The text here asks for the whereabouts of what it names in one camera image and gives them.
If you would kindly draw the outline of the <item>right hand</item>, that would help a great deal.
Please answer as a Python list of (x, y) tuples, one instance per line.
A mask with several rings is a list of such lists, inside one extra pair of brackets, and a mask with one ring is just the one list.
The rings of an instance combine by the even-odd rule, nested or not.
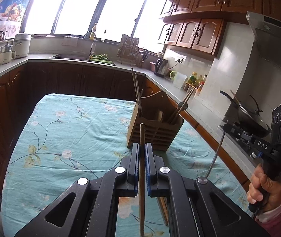
[(281, 205), (281, 180), (271, 180), (259, 164), (251, 176), (247, 201), (250, 204), (262, 202), (262, 213), (276, 209)]

